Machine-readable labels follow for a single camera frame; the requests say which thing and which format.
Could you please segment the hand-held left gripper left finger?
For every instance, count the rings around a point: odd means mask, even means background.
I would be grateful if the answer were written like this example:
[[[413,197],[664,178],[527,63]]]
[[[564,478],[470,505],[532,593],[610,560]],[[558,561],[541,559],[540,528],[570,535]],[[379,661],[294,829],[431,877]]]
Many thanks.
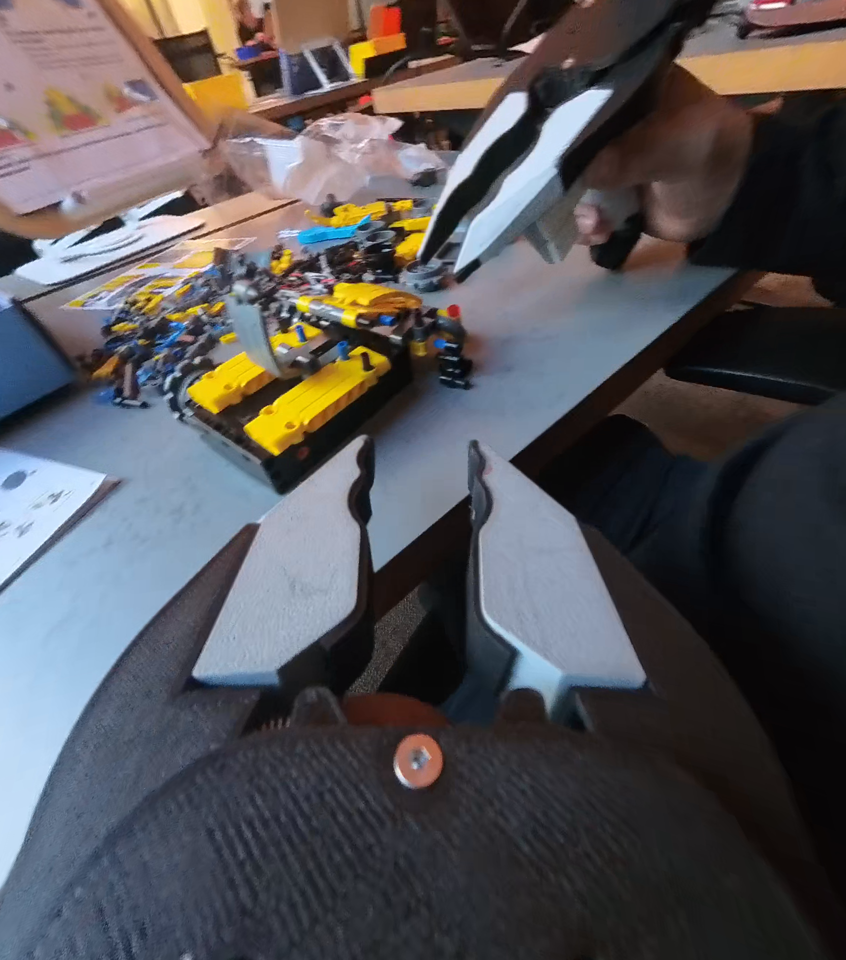
[[[191,676],[208,687],[345,692],[369,664],[374,444],[358,436],[257,525]]]

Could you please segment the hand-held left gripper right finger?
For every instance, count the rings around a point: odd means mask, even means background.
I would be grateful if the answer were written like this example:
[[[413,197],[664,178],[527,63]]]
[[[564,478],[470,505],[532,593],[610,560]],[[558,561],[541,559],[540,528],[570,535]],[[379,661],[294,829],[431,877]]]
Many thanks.
[[[644,690],[647,673],[573,514],[476,439],[467,482],[466,660],[479,685],[499,700],[537,694],[558,721],[575,690]]]

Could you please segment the yellow black toy vehicle model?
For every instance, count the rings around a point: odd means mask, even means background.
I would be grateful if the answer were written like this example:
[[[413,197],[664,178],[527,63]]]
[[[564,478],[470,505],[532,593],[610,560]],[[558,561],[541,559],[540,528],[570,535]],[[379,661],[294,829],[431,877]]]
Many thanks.
[[[295,318],[317,332],[311,341],[274,350],[260,284],[237,279],[229,294],[238,345],[233,354],[244,353],[274,382],[218,413],[193,402],[177,413],[164,397],[178,421],[277,494],[297,486],[360,433],[412,383],[417,367],[434,366],[442,385],[436,340],[461,342],[467,355],[461,307],[429,304],[402,286],[404,269],[393,253],[371,254],[346,243],[295,255],[327,255],[336,278],[329,294],[280,294]]]

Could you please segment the black blue connector piece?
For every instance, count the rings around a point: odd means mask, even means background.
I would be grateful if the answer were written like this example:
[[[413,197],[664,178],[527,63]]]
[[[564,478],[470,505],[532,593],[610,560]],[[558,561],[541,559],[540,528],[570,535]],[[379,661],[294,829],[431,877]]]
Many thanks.
[[[437,339],[433,342],[436,351],[439,382],[450,389],[472,388],[473,361],[465,353],[462,342]]]

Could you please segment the person's right forearm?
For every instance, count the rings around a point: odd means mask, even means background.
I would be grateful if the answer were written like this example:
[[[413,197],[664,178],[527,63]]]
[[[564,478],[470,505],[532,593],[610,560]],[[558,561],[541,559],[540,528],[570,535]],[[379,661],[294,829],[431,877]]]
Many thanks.
[[[846,307],[846,97],[759,120],[735,197],[689,251],[699,266],[809,278]]]

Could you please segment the grey desk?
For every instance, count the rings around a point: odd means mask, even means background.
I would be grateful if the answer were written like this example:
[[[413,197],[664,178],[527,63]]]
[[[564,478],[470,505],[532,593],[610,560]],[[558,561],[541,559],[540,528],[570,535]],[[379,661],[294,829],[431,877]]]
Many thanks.
[[[630,397],[744,290],[644,239],[619,273],[575,248],[545,266],[511,246],[443,300],[474,342],[475,385],[417,374],[368,430],[377,618],[401,602],[464,520],[466,450],[487,443],[542,468]],[[0,886],[57,756],[130,642],[276,494],[165,406],[127,412],[73,390],[0,429],[0,447],[109,474],[119,484],[0,593]]]

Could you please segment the person's right hand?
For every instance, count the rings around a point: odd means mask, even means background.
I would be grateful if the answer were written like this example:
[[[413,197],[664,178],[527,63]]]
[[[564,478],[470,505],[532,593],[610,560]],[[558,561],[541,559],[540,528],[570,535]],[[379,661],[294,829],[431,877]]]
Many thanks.
[[[586,190],[632,190],[644,233],[661,241],[702,239],[721,221],[748,168],[755,118],[677,64],[653,109],[604,147],[584,172]]]

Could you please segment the heap of yellow beams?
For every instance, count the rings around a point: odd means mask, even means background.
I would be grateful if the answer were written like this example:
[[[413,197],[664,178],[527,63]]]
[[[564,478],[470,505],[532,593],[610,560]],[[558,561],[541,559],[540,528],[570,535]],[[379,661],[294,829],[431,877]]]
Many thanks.
[[[373,219],[384,224],[384,229],[391,229],[401,234],[401,238],[393,251],[393,256],[399,266],[406,266],[417,259],[424,240],[424,234],[429,229],[432,213],[432,204],[422,198],[383,198],[358,204],[354,202],[337,202],[327,198],[320,212],[307,210],[306,216],[310,225],[341,227],[355,225],[367,219]],[[356,244],[352,239],[339,244],[321,244],[323,246]]]

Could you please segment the wooden background table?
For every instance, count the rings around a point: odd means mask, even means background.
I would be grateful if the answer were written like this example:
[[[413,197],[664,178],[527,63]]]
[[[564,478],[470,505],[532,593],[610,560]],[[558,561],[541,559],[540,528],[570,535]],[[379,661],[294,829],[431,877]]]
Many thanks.
[[[846,90],[846,27],[739,39],[727,21],[687,42],[678,64],[721,95]],[[380,87],[378,114],[483,110],[521,61],[481,58]]]

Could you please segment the light blue brick separator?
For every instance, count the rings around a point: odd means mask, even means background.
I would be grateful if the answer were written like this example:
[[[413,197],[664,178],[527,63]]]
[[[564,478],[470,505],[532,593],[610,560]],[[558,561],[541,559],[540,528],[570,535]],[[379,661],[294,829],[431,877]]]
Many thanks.
[[[345,243],[355,237],[360,225],[359,222],[342,226],[315,225],[299,230],[295,240],[301,247]]]

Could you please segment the person's dark clothed legs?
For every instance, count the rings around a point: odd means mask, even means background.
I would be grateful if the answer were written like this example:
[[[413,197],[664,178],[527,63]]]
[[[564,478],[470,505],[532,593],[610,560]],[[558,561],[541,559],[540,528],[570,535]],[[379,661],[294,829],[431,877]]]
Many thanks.
[[[846,391],[713,462],[612,415],[539,484],[717,654],[846,905]]]

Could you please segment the yellow plastic bin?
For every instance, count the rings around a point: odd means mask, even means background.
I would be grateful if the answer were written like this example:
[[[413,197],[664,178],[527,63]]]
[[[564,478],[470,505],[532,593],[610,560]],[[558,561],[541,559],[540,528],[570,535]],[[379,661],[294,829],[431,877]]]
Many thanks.
[[[231,114],[245,112],[251,103],[247,82],[239,71],[184,82],[183,88],[202,114],[217,124]]]

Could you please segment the pile of small building pieces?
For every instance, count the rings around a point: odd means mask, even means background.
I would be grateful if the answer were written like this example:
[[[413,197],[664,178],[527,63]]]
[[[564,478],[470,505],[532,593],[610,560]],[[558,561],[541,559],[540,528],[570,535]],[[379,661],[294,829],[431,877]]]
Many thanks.
[[[329,294],[336,277],[327,254],[296,256],[286,246],[252,254],[247,247],[214,251],[213,267],[192,283],[167,295],[129,297],[100,327],[100,345],[77,358],[89,380],[102,388],[100,399],[122,409],[147,409],[160,395],[179,413],[188,403],[219,413],[265,389],[274,377],[243,352],[224,357],[223,346],[237,350],[229,315],[233,283],[247,279],[261,286],[274,351],[307,344],[318,334],[284,305],[284,292]]]

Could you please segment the black office chair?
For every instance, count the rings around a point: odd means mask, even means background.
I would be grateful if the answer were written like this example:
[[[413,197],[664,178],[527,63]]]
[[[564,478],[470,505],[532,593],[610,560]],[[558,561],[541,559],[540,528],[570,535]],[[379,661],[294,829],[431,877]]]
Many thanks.
[[[723,312],[664,367],[670,379],[802,405],[846,391],[846,308]]]

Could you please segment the yellow sticker sheet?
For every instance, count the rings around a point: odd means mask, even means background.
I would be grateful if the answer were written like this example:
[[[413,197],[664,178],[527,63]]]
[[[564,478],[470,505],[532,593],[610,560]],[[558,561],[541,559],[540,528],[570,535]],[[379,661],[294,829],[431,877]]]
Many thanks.
[[[238,251],[251,237],[187,239],[80,294],[63,305],[74,311],[113,311],[141,292],[166,296],[193,283],[214,264],[216,249]]]

